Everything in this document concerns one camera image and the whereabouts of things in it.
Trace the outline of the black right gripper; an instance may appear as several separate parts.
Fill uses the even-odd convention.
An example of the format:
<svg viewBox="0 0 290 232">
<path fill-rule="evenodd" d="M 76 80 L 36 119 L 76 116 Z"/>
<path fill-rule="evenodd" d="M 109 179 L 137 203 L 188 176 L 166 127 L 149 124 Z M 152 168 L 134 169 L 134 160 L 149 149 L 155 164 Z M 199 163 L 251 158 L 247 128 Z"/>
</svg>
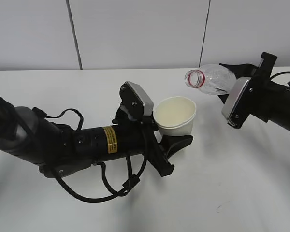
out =
<svg viewBox="0 0 290 232">
<path fill-rule="evenodd" d="M 230 70 L 237 79 L 241 77 L 251 77 L 245 90 L 245 95 L 246 98 L 253 100 L 261 98 L 265 94 L 266 86 L 269 82 L 276 60 L 277 56 L 262 52 L 261 62 L 258 67 L 248 63 L 237 65 L 220 63 L 220 65 Z M 218 95 L 223 104 L 225 104 L 228 96 L 228 94 Z"/>
</svg>

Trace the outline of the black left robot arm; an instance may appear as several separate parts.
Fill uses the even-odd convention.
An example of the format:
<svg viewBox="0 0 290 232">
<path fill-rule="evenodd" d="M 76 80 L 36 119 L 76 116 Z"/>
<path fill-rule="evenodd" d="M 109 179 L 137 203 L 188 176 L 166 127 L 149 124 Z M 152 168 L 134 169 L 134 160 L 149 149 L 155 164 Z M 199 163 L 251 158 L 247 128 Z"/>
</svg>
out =
<svg viewBox="0 0 290 232">
<path fill-rule="evenodd" d="M 111 126 L 72 129 L 56 124 L 38 108 L 14 107 L 0 97 L 0 150 L 35 164 L 45 177 L 52 169 L 61 177 L 86 169 L 94 163 L 142 154 L 167 176 L 174 166 L 169 158 L 189 146 L 191 135 L 164 135 L 158 142 L 153 117 L 134 119 L 120 106 Z"/>
</svg>

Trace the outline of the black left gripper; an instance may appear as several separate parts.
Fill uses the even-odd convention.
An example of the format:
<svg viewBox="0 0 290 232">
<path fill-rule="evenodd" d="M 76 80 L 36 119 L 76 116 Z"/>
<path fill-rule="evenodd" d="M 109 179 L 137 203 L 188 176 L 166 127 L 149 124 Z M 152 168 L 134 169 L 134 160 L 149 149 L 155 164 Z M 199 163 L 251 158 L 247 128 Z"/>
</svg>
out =
<svg viewBox="0 0 290 232">
<path fill-rule="evenodd" d="M 163 135 L 158 144 L 154 135 L 158 127 L 153 116 L 135 119 L 123 107 L 118 108 L 112 122 L 118 152 L 130 152 L 132 155 L 142 154 L 161 177 L 171 175 L 174 170 L 174 165 L 170 164 L 168 159 L 181 149 L 191 145 L 193 141 L 192 135 Z"/>
</svg>

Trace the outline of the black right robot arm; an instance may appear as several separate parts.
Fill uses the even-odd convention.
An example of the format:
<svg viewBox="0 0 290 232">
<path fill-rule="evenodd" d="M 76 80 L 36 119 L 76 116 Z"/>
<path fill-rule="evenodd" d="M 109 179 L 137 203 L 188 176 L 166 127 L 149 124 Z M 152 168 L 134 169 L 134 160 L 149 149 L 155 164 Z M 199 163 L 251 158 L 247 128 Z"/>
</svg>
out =
<svg viewBox="0 0 290 232">
<path fill-rule="evenodd" d="M 222 114 L 228 124 L 241 128 L 249 115 L 264 122 L 272 121 L 290 131 L 290 81 L 287 85 L 273 82 L 272 70 L 277 57 L 263 52 L 259 66 L 240 64 L 223 66 L 236 77 L 229 94 L 220 96 Z"/>
</svg>

